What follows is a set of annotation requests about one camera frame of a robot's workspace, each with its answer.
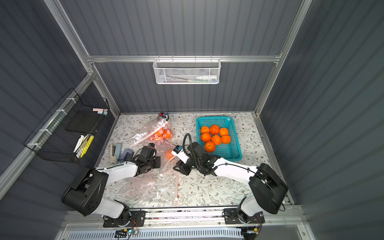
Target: black wire basket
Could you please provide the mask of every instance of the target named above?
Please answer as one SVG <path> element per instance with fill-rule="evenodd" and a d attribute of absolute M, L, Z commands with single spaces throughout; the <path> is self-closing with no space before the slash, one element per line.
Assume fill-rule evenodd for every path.
<path fill-rule="evenodd" d="M 55 117 L 32 140 L 31 134 L 24 145 L 44 160 L 80 163 L 108 110 L 105 98 L 76 94 L 63 109 L 56 110 Z"/>

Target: wall-mounted basket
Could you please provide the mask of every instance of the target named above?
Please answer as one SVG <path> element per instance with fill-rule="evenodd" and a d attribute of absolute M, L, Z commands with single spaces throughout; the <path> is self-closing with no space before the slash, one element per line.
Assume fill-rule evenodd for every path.
<path fill-rule="evenodd" d="M 221 62 L 207 61 L 153 61 L 157 84 L 218 84 Z"/>
<path fill-rule="evenodd" d="M 45 128 L 36 128 L 24 145 L 44 160 L 79 163 L 103 123 L 109 105 L 106 99 L 89 95 L 76 94 L 66 100 L 68 104 L 56 110 Z"/>

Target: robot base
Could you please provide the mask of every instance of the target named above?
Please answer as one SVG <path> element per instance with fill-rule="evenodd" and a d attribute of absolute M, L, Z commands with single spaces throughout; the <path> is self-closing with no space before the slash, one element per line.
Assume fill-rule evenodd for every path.
<path fill-rule="evenodd" d="M 133 227 L 134 221 L 138 227 L 144 226 L 145 211 L 123 211 L 119 218 L 104 217 L 103 227 Z"/>
<path fill-rule="evenodd" d="M 225 216 L 225 224 L 227 225 L 242 224 L 238 217 L 237 209 L 224 209 L 223 215 Z M 252 217 L 250 217 L 249 223 L 254 223 L 256 226 L 260 225 L 261 223 L 265 223 L 265 219 L 262 212 L 258 212 Z"/>

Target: gray corrugated wall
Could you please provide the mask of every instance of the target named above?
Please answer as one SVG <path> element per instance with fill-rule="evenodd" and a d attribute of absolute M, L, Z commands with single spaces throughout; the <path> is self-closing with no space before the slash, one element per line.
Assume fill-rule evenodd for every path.
<path fill-rule="evenodd" d="M 92 83 L 85 95 L 100 96 Z M 82 167 L 94 167 L 114 122 L 109 113 L 81 164 L 34 157 L 0 201 L 0 239 L 55 238 L 69 207 L 61 195 Z"/>
<path fill-rule="evenodd" d="M 43 1 L 0 1 L 0 172 L 45 114 L 85 77 Z"/>
<path fill-rule="evenodd" d="M 61 3 L 90 55 L 275 55 L 300 0 Z"/>
<path fill-rule="evenodd" d="M 160 85 L 152 63 L 96 63 L 121 112 L 254 110 L 273 63 L 222 63 L 219 84 Z"/>
<path fill-rule="evenodd" d="M 300 0 L 62 1 L 90 55 L 276 55 Z M 218 85 L 157 85 L 150 63 L 96 63 L 121 112 L 254 110 L 273 63 Z"/>
<path fill-rule="evenodd" d="M 42 0 L 0 1 L 0 56 L 3 173 L 29 133 L 86 72 Z M 99 93 L 91 84 L 84 94 Z M 94 166 L 113 122 L 108 114 L 82 164 L 32 159 L 0 201 L 0 239 L 54 239 L 68 210 L 61 194 L 82 166 Z"/>
<path fill-rule="evenodd" d="M 382 239 L 384 2 L 314 1 L 261 119 L 316 239 Z"/>

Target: white wire mesh basket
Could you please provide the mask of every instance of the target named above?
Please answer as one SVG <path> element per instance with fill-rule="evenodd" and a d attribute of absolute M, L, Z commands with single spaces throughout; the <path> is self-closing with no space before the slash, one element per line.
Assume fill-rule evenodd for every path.
<path fill-rule="evenodd" d="M 157 84 L 218 84 L 221 62 L 174 62 L 155 59 Z"/>

